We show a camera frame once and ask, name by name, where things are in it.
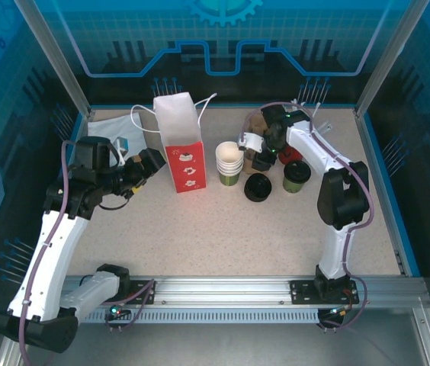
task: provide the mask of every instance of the green paper cup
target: green paper cup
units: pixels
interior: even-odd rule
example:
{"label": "green paper cup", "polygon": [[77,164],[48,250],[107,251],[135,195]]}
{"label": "green paper cup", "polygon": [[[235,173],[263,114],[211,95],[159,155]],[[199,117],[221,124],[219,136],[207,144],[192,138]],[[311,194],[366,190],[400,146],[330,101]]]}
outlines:
{"label": "green paper cup", "polygon": [[223,185],[226,185],[226,186],[231,186],[231,185],[236,185],[237,184],[237,182],[239,181],[239,176],[240,176],[240,172],[238,172],[236,175],[229,175],[229,176],[227,176],[227,175],[224,175],[223,173],[218,173],[218,176],[219,176],[219,178],[220,178],[220,182],[223,184]]}
{"label": "green paper cup", "polygon": [[283,188],[286,192],[297,193],[308,182],[312,172],[305,162],[295,160],[284,167]]}

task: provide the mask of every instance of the speckled beige surface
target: speckled beige surface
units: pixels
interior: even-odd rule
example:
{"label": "speckled beige surface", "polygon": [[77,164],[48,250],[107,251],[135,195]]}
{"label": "speckled beige surface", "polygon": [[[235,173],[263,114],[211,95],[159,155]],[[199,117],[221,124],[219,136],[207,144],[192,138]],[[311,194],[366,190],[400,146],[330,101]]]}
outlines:
{"label": "speckled beige surface", "polygon": [[[122,210],[96,210],[75,250],[69,275],[85,275],[103,263],[122,265],[132,275],[313,275],[323,252],[325,224],[316,210],[321,179],[315,174],[303,190],[282,188],[283,165],[268,173],[273,184],[262,203],[244,193],[247,175],[233,187],[218,180],[215,148],[235,140],[247,109],[208,109],[202,119],[207,188],[176,194],[168,166],[148,180]],[[128,111],[96,111],[95,120]],[[141,114],[144,127],[156,122]],[[325,138],[351,160],[366,160],[352,111],[322,109],[316,125],[330,120]],[[146,134],[148,146],[160,146],[159,135]],[[374,222],[358,231],[350,269],[362,275],[397,275],[399,270],[383,214],[371,182],[376,205]],[[122,203],[107,197],[105,205]]]}

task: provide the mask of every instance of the enclosure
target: enclosure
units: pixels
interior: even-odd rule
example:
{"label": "enclosure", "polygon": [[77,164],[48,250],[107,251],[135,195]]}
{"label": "enclosure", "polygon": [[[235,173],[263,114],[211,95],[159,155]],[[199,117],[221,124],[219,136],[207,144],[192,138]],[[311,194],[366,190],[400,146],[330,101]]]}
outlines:
{"label": "enclosure", "polygon": [[[96,210],[63,285],[68,294],[100,265],[121,265],[156,280],[153,303],[121,334],[97,308],[52,364],[430,364],[427,0],[1,0],[0,310],[30,261],[14,246],[37,246],[62,141],[182,92],[195,102],[217,93],[201,118],[207,187],[177,194],[165,166],[122,210]],[[304,102],[325,140],[368,167],[374,220],[348,265],[369,303],[349,330],[325,334],[298,316],[333,307],[292,298],[290,283],[313,280],[325,244],[315,170],[288,194],[277,162],[257,204],[243,192],[249,175],[220,184],[216,147],[270,101]],[[165,151],[158,134],[137,132]],[[48,357],[28,353],[34,364]],[[0,364],[20,362],[0,335]]]}

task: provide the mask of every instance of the metal post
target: metal post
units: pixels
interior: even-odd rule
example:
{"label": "metal post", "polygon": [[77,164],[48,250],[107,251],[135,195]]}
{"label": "metal post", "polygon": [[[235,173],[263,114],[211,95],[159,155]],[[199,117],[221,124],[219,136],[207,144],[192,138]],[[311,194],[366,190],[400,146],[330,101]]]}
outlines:
{"label": "metal post", "polygon": [[415,29],[416,24],[419,22],[423,11],[427,7],[428,1],[429,0],[415,0],[406,9],[398,27],[396,27],[394,35],[391,37],[391,41],[384,50],[383,55],[377,63],[373,74],[369,78],[356,104],[358,117],[363,116],[371,105],[377,91],[383,84],[388,72],[390,72],[391,67],[405,46],[410,34],[413,29]]}
{"label": "metal post", "polygon": [[42,51],[46,54],[47,59],[51,63],[59,76],[61,83],[68,92],[72,102],[78,108],[79,113],[85,117],[89,117],[90,104],[79,86],[78,80],[72,73],[66,58],[64,57],[59,44],[57,44],[53,33],[50,31],[46,20],[40,13],[39,8],[33,0],[14,0],[20,13],[22,13],[30,30],[39,42]]}

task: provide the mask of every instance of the bag handle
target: bag handle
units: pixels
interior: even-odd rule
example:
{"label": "bag handle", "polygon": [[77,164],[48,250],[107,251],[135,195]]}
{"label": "bag handle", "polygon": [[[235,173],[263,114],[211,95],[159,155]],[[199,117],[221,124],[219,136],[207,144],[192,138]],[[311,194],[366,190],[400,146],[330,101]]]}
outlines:
{"label": "bag handle", "polygon": [[[201,103],[203,103],[203,102],[205,103],[205,104],[204,104],[204,106],[203,106],[203,108],[201,108],[200,115],[198,116],[198,126],[200,126],[200,119],[201,119],[201,116],[202,116],[202,114],[205,112],[205,109],[207,108],[208,103],[210,102],[210,100],[211,100],[212,98],[215,98],[216,96],[217,96],[217,93],[213,93],[210,97],[208,97],[208,98],[206,98],[206,99],[203,99],[203,100],[201,100],[201,101],[199,101],[199,102],[197,102],[197,103],[195,103],[195,104],[194,104],[194,106],[196,107],[197,105],[199,105],[199,104],[201,104]],[[148,109],[147,107],[144,107],[143,105],[140,105],[140,104],[135,104],[135,105],[133,105],[133,106],[132,106],[132,108],[130,109],[130,120],[132,121],[132,123],[133,123],[133,125],[134,125],[135,127],[137,127],[139,130],[144,131],[144,132],[161,133],[161,131],[147,130],[147,129],[145,129],[145,128],[142,128],[142,127],[141,127],[141,126],[139,126],[138,124],[136,124],[136,121],[134,121],[134,120],[133,120],[133,109],[134,109],[134,108],[142,108],[143,110],[148,111],[149,113],[152,113],[152,114],[154,114],[154,115],[156,115],[156,113],[155,113],[155,111],[151,111],[150,109]]]}

